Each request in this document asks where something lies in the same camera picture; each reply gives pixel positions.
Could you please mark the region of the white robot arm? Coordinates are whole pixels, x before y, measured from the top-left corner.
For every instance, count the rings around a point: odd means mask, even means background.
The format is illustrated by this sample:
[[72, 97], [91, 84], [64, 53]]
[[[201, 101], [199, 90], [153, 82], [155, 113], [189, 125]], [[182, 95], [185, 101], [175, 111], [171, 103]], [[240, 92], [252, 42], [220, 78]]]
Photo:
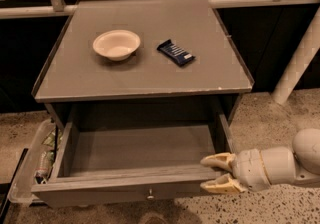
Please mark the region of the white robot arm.
[[[316, 12], [297, 50], [277, 83], [272, 98], [286, 102], [294, 87], [320, 47], [320, 10]], [[320, 130], [303, 129], [292, 140], [292, 146], [265, 150], [244, 150], [209, 155], [201, 160], [205, 167], [220, 168], [226, 173], [200, 184], [210, 193], [231, 194], [267, 190], [273, 185], [298, 187], [320, 185]]]

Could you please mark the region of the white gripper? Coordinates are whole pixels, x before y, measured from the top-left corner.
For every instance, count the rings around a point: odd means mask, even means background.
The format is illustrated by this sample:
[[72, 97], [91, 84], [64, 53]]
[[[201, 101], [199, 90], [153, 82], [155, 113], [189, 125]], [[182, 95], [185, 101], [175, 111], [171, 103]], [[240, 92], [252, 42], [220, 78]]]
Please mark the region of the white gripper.
[[237, 194], [245, 192], [246, 188], [257, 192], [271, 187], [260, 151], [257, 149], [244, 150], [237, 155], [229, 152], [209, 155], [204, 157], [200, 164], [227, 172], [233, 170], [236, 178], [234, 179], [230, 174], [224, 174], [215, 180], [201, 183], [200, 187], [209, 193]]

